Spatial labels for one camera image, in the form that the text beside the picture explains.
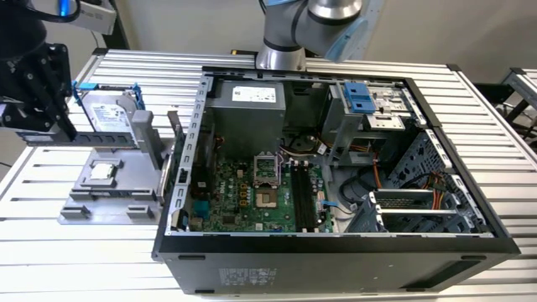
motherboard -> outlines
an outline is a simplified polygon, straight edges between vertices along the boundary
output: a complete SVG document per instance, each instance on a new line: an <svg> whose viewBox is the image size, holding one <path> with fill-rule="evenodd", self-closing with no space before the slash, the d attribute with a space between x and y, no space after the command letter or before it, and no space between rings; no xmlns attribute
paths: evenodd
<svg viewBox="0 0 537 302"><path fill-rule="evenodd" d="M307 170L307 184L303 181L298 185L294 163L279 161L274 155L263 155L263 158L254 161L219 161L212 199L195 201L194 204L192 230L302 232L298 219L300 222L306 216L310 217L310 223L315 224L315 232L332 232L332 217L323 204L327 194L320 167L302 165L303 170ZM296 204L298 191L303 193L303 203L308 203L308 206L300 208Z"/></svg>

white sticker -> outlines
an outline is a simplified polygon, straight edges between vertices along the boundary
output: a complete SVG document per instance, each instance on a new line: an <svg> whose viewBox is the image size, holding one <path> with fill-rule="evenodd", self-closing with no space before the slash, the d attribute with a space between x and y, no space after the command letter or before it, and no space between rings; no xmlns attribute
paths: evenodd
<svg viewBox="0 0 537 302"><path fill-rule="evenodd" d="M126 109L116 104L91 105L95 128L104 132L131 132Z"/></svg>
<svg viewBox="0 0 537 302"><path fill-rule="evenodd" d="M234 87L234 101L276 103L276 88L270 87Z"/></svg>
<svg viewBox="0 0 537 302"><path fill-rule="evenodd" d="M278 269L226 268L219 269L220 282L226 286L271 286L275 283Z"/></svg>
<svg viewBox="0 0 537 302"><path fill-rule="evenodd" d="M327 145L324 143L322 143L322 146L319 146L319 149L318 149L318 153L324 155L326 152L327 152Z"/></svg>

aluminum extrusion table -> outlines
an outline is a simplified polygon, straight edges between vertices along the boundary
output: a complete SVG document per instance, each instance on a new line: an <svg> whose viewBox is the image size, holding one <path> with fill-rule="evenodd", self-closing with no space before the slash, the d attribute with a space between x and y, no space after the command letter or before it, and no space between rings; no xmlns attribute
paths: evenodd
<svg viewBox="0 0 537 302"><path fill-rule="evenodd" d="M190 124L203 65L251 68L252 56L111 50L94 55L79 82L144 90L154 126L172 136L168 110ZM164 264L151 260L156 226L59 225L56 217L90 155L88 148L27 148L0 184L0 296L3 302L243 300L537 300L537 158L471 81L446 65L310 59L310 72L411 77L444 124L523 255L439 294L406 296L184 296ZM91 131L82 109L71 119Z"/></svg>

blue connector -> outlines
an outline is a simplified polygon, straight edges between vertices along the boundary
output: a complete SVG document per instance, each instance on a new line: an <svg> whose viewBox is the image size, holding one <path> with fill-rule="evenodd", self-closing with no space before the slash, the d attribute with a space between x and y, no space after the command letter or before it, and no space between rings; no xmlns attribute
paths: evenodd
<svg viewBox="0 0 537 302"><path fill-rule="evenodd" d="M327 206L338 206L338 203L334 202L334 201L326 201L326 200L323 200L323 201L322 201L322 204L324 204L324 205L327 205Z"/></svg>
<svg viewBox="0 0 537 302"><path fill-rule="evenodd" d="M344 95L351 102L351 111L354 113L372 114L378 110L370 95L368 86L364 83L344 84Z"/></svg>
<svg viewBox="0 0 537 302"><path fill-rule="evenodd" d="M194 212L196 217L202 217L204 220L210 219L210 201L196 200L194 202Z"/></svg>
<svg viewBox="0 0 537 302"><path fill-rule="evenodd" d="M136 107L140 110L146 110L144 98L142 97L142 88L138 85L138 83L135 83L132 90L135 91L136 94Z"/></svg>

black cable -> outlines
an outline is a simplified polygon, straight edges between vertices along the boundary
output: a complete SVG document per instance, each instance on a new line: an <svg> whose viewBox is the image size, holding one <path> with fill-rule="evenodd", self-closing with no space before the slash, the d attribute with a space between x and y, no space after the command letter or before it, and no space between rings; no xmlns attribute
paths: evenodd
<svg viewBox="0 0 537 302"><path fill-rule="evenodd" d="M68 14L67 16L48 14L43 11L36 10L32 7L28 7L27 5L22 5L19 1L18 2L7 1L4 2L4 4L10 6L12 10L19 11L19 13L26 14L31 18L36 18L47 22L68 23L75 21L80 16L80 10L82 10L80 0L75 0L75 2L76 2L75 12L72 14Z"/></svg>
<svg viewBox="0 0 537 302"><path fill-rule="evenodd" d="M98 41L98 37L95 36L95 32L92 30L90 32L92 33L92 36L94 36L95 45L99 48L99 41Z"/></svg>
<svg viewBox="0 0 537 302"><path fill-rule="evenodd" d="M419 176L416 176L414 179L411 179L410 181L407 181L402 186L400 189L406 189L407 186L410 186L411 184L414 184L416 181L419 181L420 179L423 179L426 176L430 176L431 173L424 173L420 174Z"/></svg>
<svg viewBox="0 0 537 302"><path fill-rule="evenodd" d="M346 195L346 187L347 187L350 184L352 184L355 181L358 181L359 184L362 185L362 187L363 187L366 190L368 190L368 191L374 191L374 190L375 190L375 187L374 187L372 185L370 185L370 184L362 179L362 176L363 176L363 175L370 171L370 169L372 169L372 168L374 168L374 166L363 167L363 168L359 170L358 175L350 177L350 178L342 183L342 185L340 185L340 187L339 187L339 190L338 190L338 191L339 191L339 195L340 195L342 199L343 199L344 201L347 201L348 203L351 203L351 204L354 204L354 203L363 203L363 202L364 202L364 199L363 199L360 196L356 196L356 197L358 197L358 200L355 200L355 199L350 198L350 197Z"/></svg>
<svg viewBox="0 0 537 302"><path fill-rule="evenodd" d="M339 208L339 210L340 210L342 212L344 212L347 215L352 215L352 212L347 212L347 211L343 209L343 207L340 207L340 206L331 206L331 207Z"/></svg>
<svg viewBox="0 0 537 302"><path fill-rule="evenodd" d="M260 6L262 6L263 14L267 14L267 5L266 5L264 0L260 0Z"/></svg>

